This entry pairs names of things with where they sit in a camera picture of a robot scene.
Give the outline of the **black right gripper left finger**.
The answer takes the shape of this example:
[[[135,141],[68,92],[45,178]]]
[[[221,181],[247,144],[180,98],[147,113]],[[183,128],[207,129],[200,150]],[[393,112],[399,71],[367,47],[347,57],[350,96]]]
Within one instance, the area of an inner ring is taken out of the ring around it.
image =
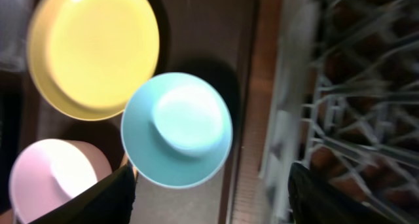
[[[36,219],[37,224],[129,224],[136,198],[136,178],[130,165]]]

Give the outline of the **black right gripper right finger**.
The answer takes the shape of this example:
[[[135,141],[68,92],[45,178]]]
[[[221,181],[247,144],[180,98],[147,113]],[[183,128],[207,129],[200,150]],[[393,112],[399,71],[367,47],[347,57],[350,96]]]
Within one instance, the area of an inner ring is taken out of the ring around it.
[[[392,224],[299,163],[291,165],[289,203],[296,224]]]

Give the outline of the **pink bowl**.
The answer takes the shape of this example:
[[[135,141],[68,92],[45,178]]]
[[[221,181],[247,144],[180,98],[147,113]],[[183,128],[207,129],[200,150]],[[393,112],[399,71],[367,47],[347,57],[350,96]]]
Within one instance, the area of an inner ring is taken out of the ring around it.
[[[32,143],[15,160],[9,178],[12,209],[21,223],[59,208],[112,173],[96,146],[74,140]]]

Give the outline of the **light blue bowl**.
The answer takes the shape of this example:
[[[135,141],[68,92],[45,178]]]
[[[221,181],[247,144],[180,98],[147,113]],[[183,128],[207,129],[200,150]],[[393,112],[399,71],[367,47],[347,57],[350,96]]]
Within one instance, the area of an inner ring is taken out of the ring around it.
[[[144,83],[126,105],[120,133],[133,167],[169,189],[188,189],[211,179],[233,144],[224,99],[188,73],[164,73]]]

